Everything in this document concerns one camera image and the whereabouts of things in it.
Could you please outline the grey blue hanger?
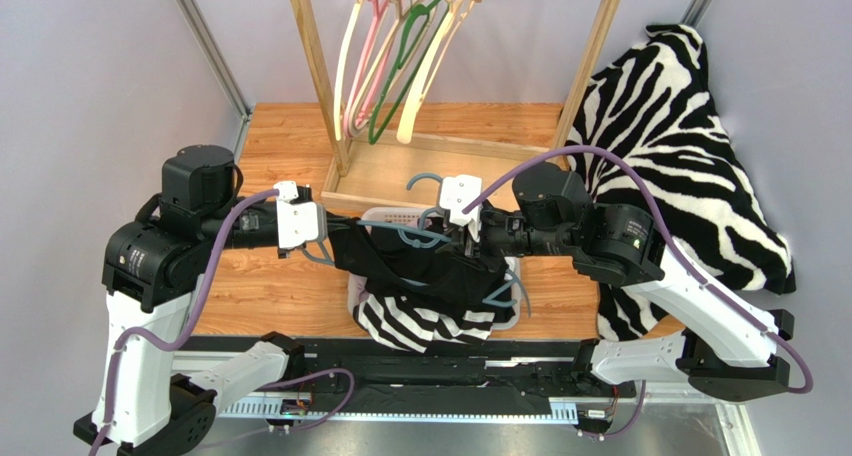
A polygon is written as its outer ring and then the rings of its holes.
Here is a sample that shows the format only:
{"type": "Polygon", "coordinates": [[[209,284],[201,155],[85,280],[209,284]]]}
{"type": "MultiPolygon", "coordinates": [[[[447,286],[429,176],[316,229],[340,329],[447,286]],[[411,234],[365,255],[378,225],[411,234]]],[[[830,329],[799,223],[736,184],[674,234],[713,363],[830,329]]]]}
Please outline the grey blue hanger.
{"type": "MultiPolygon", "coordinates": [[[[441,184],[444,177],[429,172],[420,173],[413,176],[408,181],[406,189],[411,190],[418,181],[423,179],[434,180],[441,184]]],[[[380,221],[366,221],[362,223],[362,226],[366,225],[367,227],[382,227],[385,229],[396,230],[398,236],[401,238],[401,241],[404,244],[407,244],[408,246],[411,246],[415,249],[429,249],[438,246],[440,243],[450,242],[450,238],[448,236],[441,235],[439,233],[430,233],[425,230],[426,219],[432,213],[443,214],[444,211],[438,208],[437,203],[435,207],[427,208],[420,216],[419,223],[417,224],[417,229],[414,229],[412,226],[380,221]]],[[[489,294],[483,300],[484,304],[500,308],[508,308],[513,306],[513,303],[511,302],[512,298],[510,287],[517,280],[517,276],[509,269],[509,267],[504,275],[504,280],[505,282],[497,290],[489,294]]],[[[531,311],[530,301],[527,303],[527,306],[531,311]]]]}

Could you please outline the striped tank top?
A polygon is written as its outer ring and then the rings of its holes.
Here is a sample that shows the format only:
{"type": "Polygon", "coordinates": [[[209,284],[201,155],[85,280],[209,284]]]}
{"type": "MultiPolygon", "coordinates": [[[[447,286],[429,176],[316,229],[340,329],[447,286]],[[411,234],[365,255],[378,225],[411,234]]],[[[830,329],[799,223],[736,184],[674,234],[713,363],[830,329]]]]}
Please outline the striped tank top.
{"type": "Polygon", "coordinates": [[[403,296],[366,293],[357,301],[349,301],[347,309],[356,325],[376,343],[421,354],[437,343],[482,344],[496,323],[493,311],[465,310],[461,316],[451,316],[413,304],[403,296]]]}

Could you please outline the green hanger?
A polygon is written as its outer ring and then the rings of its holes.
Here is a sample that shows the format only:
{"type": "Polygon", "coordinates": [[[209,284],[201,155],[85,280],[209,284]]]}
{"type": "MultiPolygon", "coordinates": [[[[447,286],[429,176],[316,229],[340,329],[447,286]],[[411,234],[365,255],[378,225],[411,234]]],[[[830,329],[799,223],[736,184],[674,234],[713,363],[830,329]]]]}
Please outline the green hanger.
{"type": "Polygon", "coordinates": [[[391,118],[402,105],[413,84],[414,70],[420,68],[424,56],[416,57],[416,51],[436,19],[438,7],[444,0],[412,0],[402,18],[401,34],[397,37],[396,54],[392,59],[379,101],[373,107],[368,120],[367,141],[377,144],[386,132],[391,118]]]}

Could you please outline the light pink hanger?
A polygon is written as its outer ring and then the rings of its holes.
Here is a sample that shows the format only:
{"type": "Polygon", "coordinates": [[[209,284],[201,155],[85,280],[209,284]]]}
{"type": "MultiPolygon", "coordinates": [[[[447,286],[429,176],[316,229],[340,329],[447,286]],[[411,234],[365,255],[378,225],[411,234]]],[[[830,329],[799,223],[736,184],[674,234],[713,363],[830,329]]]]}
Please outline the light pink hanger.
{"type": "MultiPolygon", "coordinates": [[[[406,10],[407,10],[407,9],[409,8],[409,6],[411,5],[411,1],[412,1],[412,0],[403,0],[403,16],[404,16],[404,13],[406,12],[406,10]]],[[[365,1],[364,5],[363,5],[363,7],[362,7],[362,9],[361,9],[361,11],[362,11],[363,9],[365,9],[365,10],[369,13],[369,17],[370,17],[370,20],[369,20],[369,23],[368,23],[368,28],[369,28],[369,26],[370,26],[370,22],[371,22],[371,20],[372,20],[372,8],[371,8],[370,3],[369,3],[367,0],[365,1]]],[[[394,57],[394,56],[395,56],[395,54],[396,54],[396,48],[397,48],[397,45],[398,45],[397,37],[401,34],[401,29],[402,29],[402,22],[401,22],[400,28],[399,28],[399,30],[398,30],[398,32],[397,32],[397,34],[396,34],[395,40],[394,40],[394,42],[393,42],[393,44],[392,44],[392,46],[391,46],[391,48],[390,48],[390,51],[389,51],[389,59],[388,59],[388,62],[387,62],[387,66],[386,66],[386,68],[385,68],[385,71],[384,71],[384,73],[383,73],[383,74],[379,77],[379,79],[378,79],[378,82],[379,82],[379,85],[378,85],[379,91],[378,91],[378,95],[377,95],[377,98],[376,98],[376,102],[375,102],[375,104],[379,101],[380,92],[381,92],[381,90],[382,90],[382,87],[384,86],[384,82],[385,82],[385,80],[386,80],[386,78],[387,78],[388,71],[391,69],[392,59],[393,59],[393,57],[394,57]]],[[[362,51],[362,47],[363,47],[363,44],[364,44],[364,42],[365,42],[365,40],[366,40],[366,36],[365,36],[365,38],[364,38],[363,43],[361,44],[361,48],[360,48],[360,50],[358,51],[358,59],[357,59],[357,63],[356,63],[356,66],[355,66],[354,75],[351,77],[351,84],[350,84],[350,88],[349,88],[349,93],[348,93],[348,95],[347,95],[347,98],[346,98],[346,100],[345,100],[345,104],[344,104],[344,106],[343,106],[343,111],[342,111],[343,115],[344,115],[345,107],[346,107],[346,105],[347,105],[347,101],[348,101],[348,98],[349,98],[350,89],[352,88],[353,82],[354,82],[354,80],[355,80],[356,67],[357,67],[357,65],[358,65],[358,61],[359,61],[359,59],[360,59],[360,55],[361,55],[361,51],[362,51]]],[[[366,126],[365,126],[365,131],[364,131],[364,132],[363,132],[360,136],[358,136],[358,137],[365,137],[365,138],[367,138],[368,120],[369,120],[370,113],[372,112],[372,110],[373,110],[373,108],[372,108],[371,110],[369,110],[369,111],[368,111],[368,113],[367,113],[368,119],[367,119],[367,124],[366,124],[366,126]]]]}

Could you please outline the beige wooden hanger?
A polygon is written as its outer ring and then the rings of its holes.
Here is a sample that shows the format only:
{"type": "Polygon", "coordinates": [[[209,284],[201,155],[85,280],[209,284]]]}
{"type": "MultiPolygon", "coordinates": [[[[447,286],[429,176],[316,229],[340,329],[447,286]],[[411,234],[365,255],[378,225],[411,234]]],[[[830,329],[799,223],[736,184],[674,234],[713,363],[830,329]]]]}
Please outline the beige wooden hanger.
{"type": "Polygon", "coordinates": [[[396,130],[401,144],[412,141],[418,113],[443,62],[447,49],[473,7],[482,0],[445,0],[446,11],[414,73],[396,130]]]}

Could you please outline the cream hanger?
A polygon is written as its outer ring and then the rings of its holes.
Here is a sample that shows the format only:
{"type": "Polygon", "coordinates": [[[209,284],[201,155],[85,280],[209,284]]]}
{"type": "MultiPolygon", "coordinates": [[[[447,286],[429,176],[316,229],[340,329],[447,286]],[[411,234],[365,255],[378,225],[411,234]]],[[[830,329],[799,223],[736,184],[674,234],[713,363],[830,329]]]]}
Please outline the cream hanger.
{"type": "Polygon", "coordinates": [[[348,53],[351,47],[351,40],[355,31],[361,9],[366,0],[355,0],[349,15],[347,26],[341,40],[340,51],[337,59],[336,75],[333,85],[333,103],[332,103],[332,122],[333,132],[337,142],[344,141],[343,130],[343,86],[345,79],[345,70],[347,66],[348,53]]]}

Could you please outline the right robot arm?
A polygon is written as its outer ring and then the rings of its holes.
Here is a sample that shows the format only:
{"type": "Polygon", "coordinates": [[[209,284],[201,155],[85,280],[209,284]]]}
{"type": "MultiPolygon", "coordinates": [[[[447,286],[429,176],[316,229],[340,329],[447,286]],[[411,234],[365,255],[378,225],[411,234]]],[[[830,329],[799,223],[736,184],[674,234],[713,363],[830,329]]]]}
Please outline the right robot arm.
{"type": "Polygon", "coordinates": [[[790,390],[790,365],[778,350],[794,319],[764,311],[663,238],[644,210],[596,204],[579,175],[541,162],[525,164],[511,183],[518,210],[487,201],[481,179],[448,177],[437,199],[449,237],[446,250],[465,262],[494,258],[569,257],[590,279],[641,297],[678,319],[683,330],[656,339],[584,341],[573,369],[609,385],[686,382],[717,399],[742,403],[790,390]]]}

